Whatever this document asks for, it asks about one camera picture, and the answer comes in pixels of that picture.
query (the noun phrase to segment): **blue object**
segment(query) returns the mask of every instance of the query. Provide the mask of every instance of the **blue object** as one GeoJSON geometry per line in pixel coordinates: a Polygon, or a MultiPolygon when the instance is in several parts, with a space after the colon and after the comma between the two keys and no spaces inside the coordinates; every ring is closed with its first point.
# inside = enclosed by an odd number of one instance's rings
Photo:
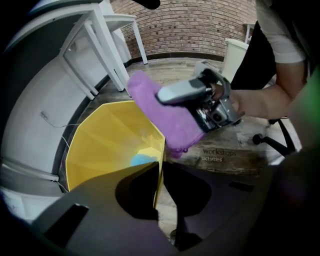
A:
{"type": "Polygon", "coordinates": [[[148,156],[146,154],[136,154],[130,161],[130,166],[138,166],[147,163],[157,162],[156,156],[148,156]]]}

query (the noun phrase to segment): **camera lens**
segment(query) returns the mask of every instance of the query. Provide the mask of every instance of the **camera lens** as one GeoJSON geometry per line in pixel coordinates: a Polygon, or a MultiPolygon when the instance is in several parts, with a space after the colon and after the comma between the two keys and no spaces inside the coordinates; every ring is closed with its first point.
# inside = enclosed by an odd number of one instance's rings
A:
{"type": "Polygon", "coordinates": [[[215,113],[213,114],[213,120],[216,121],[216,122],[220,122],[221,121],[221,115],[215,113]]]}

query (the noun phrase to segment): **person's arm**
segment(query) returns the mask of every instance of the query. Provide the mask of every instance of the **person's arm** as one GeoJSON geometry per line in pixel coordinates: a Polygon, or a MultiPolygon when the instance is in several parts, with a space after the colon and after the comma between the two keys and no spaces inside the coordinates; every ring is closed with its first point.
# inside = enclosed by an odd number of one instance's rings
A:
{"type": "Polygon", "coordinates": [[[276,64],[276,84],[261,90],[234,90],[234,107],[246,115],[265,119],[278,119],[287,114],[292,100],[306,84],[306,61],[276,64]]]}
{"type": "Polygon", "coordinates": [[[273,51],[276,84],[261,90],[232,91],[231,100],[239,112],[244,111],[248,116],[278,119],[287,114],[289,104],[306,84],[307,62],[304,51],[267,3],[256,0],[256,12],[261,30],[273,51]]]}

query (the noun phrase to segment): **chair wheel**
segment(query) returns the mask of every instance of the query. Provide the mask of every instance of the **chair wheel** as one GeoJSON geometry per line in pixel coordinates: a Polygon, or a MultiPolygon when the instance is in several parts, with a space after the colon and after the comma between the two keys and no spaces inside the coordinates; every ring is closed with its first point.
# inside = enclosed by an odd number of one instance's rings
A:
{"type": "Polygon", "coordinates": [[[259,133],[253,136],[252,141],[254,144],[259,145],[263,138],[264,138],[263,135],[259,133]]]}

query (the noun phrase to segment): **baseboard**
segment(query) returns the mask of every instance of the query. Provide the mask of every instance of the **baseboard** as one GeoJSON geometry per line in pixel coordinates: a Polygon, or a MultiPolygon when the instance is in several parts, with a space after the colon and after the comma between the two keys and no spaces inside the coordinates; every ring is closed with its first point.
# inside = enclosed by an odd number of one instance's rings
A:
{"type": "MultiPolygon", "coordinates": [[[[206,59],[206,60],[213,60],[213,61],[219,61],[223,62],[224,57],[214,54],[208,54],[208,53],[200,53],[200,52],[164,52],[164,53],[157,53],[157,54],[150,54],[147,55],[146,58],[150,60],[155,59],[167,59],[167,58],[194,58],[194,59],[206,59]]],[[[128,60],[127,62],[123,63],[123,65],[128,68],[133,63],[142,62],[142,57],[133,58],[128,60]]],[[[100,82],[97,83],[95,88],[98,92],[107,84],[107,82],[110,80],[110,77],[106,75],[100,82]]],[[[87,106],[90,103],[90,99],[88,97],[85,97],[84,100],[80,103],[79,107],[76,109],[72,117],[70,118],[70,121],[68,125],[76,124],[79,118],[81,117],[82,113],[86,110],[87,106]]],[[[65,140],[68,142],[69,138],[72,134],[72,131],[75,127],[74,126],[67,126],[62,134],[62,136],[65,138],[65,140]]],[[[66,142],[63,138],[61,138],[58,148],[55,153],[53,165],[52,165],[52,174],[57,175],[59,173],[61,161],[64,156],[64,152],[66,149],[66,142]]]]}
{"type": "MultiPolygon", "coordinates": [[[[167,59],[167,58],[193,58],[193,59],[206,59],[212,61],[223,62],[224,58],[220,55],[201,53],[201,52],[189,52],[189,51],[173,51],[147,55],[146,58],[150,60],[167,59]]],[[[131,59],[132,63],[142,62],[142,57],[131,59]]]]}

